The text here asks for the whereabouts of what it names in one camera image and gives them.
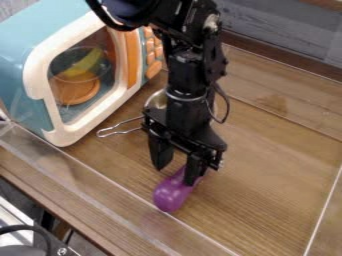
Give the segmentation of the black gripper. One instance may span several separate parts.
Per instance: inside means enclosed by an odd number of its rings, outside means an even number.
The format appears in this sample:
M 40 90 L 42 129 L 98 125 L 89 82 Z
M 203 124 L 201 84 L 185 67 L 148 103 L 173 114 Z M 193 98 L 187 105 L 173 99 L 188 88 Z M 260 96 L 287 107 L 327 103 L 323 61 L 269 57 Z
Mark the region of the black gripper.
M 152 165 L 160 171 L 173 158 L 173 149 L 187 156 L 183 182 L 192 186 L 207 167 L 217 170 L 227 144 L 212 129 L 215 93 L 180 98 L 167 91 L 152 94 L 144 104 L 141 123 L 148 133 Z

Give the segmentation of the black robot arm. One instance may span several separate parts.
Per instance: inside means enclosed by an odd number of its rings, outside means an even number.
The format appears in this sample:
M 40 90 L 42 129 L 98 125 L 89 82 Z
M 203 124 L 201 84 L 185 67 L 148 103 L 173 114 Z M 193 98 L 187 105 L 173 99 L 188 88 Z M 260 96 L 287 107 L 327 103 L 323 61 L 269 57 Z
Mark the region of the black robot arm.
M 150 161 L 162 169 L 173 151 L 187 154 L 183 184 L 191 186 L 207 169 L 216 170 L 227 150 L 211 123 L 217 80 L 227 75 L 221 49 L 221 20 L 212 0 L 85 0 L 101 22 L 128 32 L 149 26 L 162 43 L 168 84 L 165 107 L 142 110 Z

